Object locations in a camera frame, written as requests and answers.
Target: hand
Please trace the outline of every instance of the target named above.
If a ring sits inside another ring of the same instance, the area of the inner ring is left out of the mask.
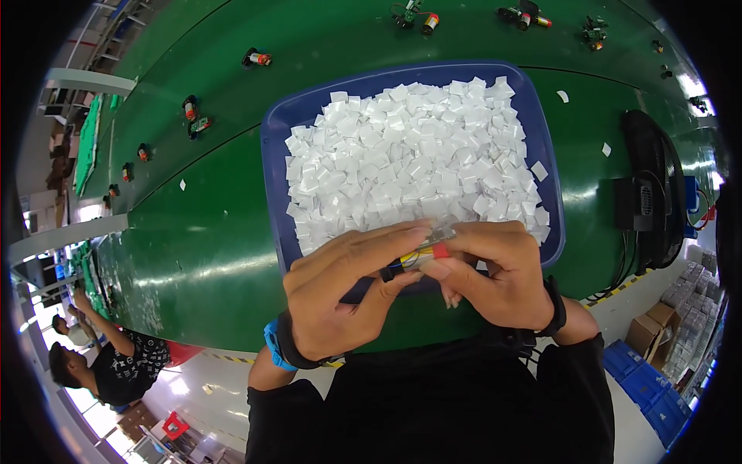
[[[77,310],[77,308],[75,308],[71,304],[67,306],[67,314],[69,314],[70,316],[72,316],[74,318],[77,318],[77,319],[80,319],[80,316],[81,316],[81,314]]]
[[[86,313],[88,310],[93,309],[90,300],[88,300],[88,295],[85,294],[85,291],[82,288],[75,289],[72,294],[72,301],[75,306],[77,306],[77,310],[81,313]]]
[[[406,272],[384,283],[378,270],[413,251],[431,233],[422,219],[361,233],[346,232],[294,261],[283,278],[296,348],[319,360],[353,350],[378,337],[396,296],[422,278]],[[377,277],[359,305],[340,303],[358,280]]]
[[[463,295],[492,324],[546,328],[554,317],[554,305],[544,288],[538,243],[523,225],[475,222],[453,228],[456,238],[446,242],[446,249],[462,259],[428,261],[420,270],[441,287]],[[467,254],[487,264],[489,278],[464,262]]]

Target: blue wristband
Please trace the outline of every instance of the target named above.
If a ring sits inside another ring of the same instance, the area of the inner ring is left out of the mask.
[[[278,337],[276,336],[276,328],[278,327],[278,319],[270,321],[263,329],[263,336],[266,338],[266,345],[271,350],[271,360],[273,364],[277,365],[281,369],[285,370],[298,370],[296,367],[290,365],[280,355],[280,348],[278,347]]]

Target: green workbench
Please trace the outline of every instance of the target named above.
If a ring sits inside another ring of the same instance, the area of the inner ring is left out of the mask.
[[[262,327],[286,307],[266,208],[260,121],[287,94],[362,71],[477,58],[524,68],[549,125],[565,210],[564,252],[546,272],[568,296],[607,286],[620,259],[607,182],[630,174],[618,128],[624,111],[652,115],[674,140],[686,174],[716,198],[712,135],[689,113],[677,81],[660,78],[660,66],[697,77],[669,43],[656,53],[651,41],[663,37],[618,1],[605,8],[590,0],[542,1],[554,26],[521,32],[496,20],[494,8],[505,5],[427,0],[425,9],[441,17],[430,37],[397,29],[385,1],[203,3],[206,17],[180,5],[148,26],[142,40],[152,52],[136,43],[117,70],[138,76],[138,86],[102,115],[99,165],[85,196],[102,197],[118,183],[113,210],[129,214],[131,228],[99,248],[102,278],[122,295],[112,316],[125,327],[190,344],[260,349]],[[587,14],[610,23],[597,53],[575,36]],[[273,54],[269,67],[242,69],[253,46]],[[558,90],[568,93],[568,104]],[[214,120],[197,141],[186,136],[180,106],[189,94]],[[142,142],[151,146],[151,162],[136,158]],[[601,153],[603,143],[613,148],[610,157]],[[134,163],[131,183],[121,181],[127,161]],[[381,337],[365,349],[455,339],[481,323],[468,304],[446,310],[440,295],[400,298]]]

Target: black shirt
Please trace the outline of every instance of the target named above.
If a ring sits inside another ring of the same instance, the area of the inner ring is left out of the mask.
[[[537,379],[475,345],[415,349],[413,363],[399,352],[355,355],[325,400],[305,379],[248,388],[246,463],[613,462],[600,334],[547,347]]]
[[[125,356],[106,344],[93,361],[98,397],[113,406],[123,406],[142,398],[157,374],[170,362],[165,340],[124,329],[134,342],[134,356]]]

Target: black hair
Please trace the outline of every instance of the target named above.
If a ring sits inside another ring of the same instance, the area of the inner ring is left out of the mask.
[[[60,321],[62,321],[65,324],[67,324],[67,322],[59,314],[55,314],[51,318],[51,327],[54,329],[54,332],[57,332],[59,335],[64,335],[64,333],[62,333],[62,332],[59,331],[59,322]]]
[[[67,369],[65,349],[59,342],[54,342],[49,349],[49,367],[51,368],[51,379],[57,385],[68,388],[82,388],[80,381]]]

